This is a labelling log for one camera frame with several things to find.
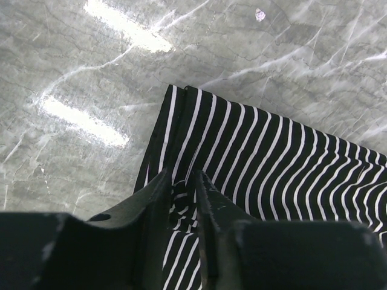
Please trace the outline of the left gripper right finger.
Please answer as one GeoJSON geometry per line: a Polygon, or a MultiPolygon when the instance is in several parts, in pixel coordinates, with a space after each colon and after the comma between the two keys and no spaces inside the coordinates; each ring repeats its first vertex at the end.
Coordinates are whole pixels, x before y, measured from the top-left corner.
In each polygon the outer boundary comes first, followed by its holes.
{"type": "Polygon", "coordinates": [[[385,289],[386,253],[354,222],[266,222],[195,172],[204,289],[385,289]]]}

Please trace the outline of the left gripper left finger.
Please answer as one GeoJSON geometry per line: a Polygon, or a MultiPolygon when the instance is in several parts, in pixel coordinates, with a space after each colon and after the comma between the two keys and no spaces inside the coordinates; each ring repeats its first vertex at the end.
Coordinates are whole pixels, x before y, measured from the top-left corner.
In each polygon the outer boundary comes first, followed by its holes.
{"type": "Polygon", "coordinates": [[[2,289],[161,289],[171,174],[87,221],[1,214],[2,289]]]}

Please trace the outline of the black white striped tank top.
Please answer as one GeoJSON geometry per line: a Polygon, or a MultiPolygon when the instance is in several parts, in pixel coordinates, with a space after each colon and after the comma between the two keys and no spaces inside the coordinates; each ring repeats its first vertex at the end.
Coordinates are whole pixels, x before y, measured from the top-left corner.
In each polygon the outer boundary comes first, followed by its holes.
{"type": "Polygon", "coordinates": [[[354,221],[386,245],[386,156],[262,109],[170,85],[135,184],[172,172],[162,289],[201,289],[194,171],[262,221],[354,221]]]}

